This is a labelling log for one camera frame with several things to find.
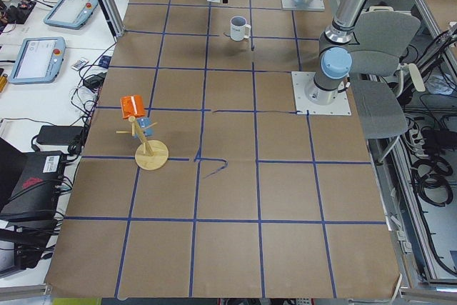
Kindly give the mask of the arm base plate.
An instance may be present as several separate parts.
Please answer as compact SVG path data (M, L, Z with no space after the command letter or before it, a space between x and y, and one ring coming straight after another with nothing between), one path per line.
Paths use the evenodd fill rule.
M345 84L333 91L324 91L314 83L315 72L292 71L296 113L300 115L350 116L351 109Z
M323 0L281 0L283 10L289 11L324 11Z

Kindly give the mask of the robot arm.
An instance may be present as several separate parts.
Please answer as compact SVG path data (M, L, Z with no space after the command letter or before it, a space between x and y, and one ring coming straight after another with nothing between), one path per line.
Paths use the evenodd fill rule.
M347 77L352 58L346 50L354 26L367 0L341 0L333 20L319 39L319 70L305 86L306 97L315 104L328 105Z

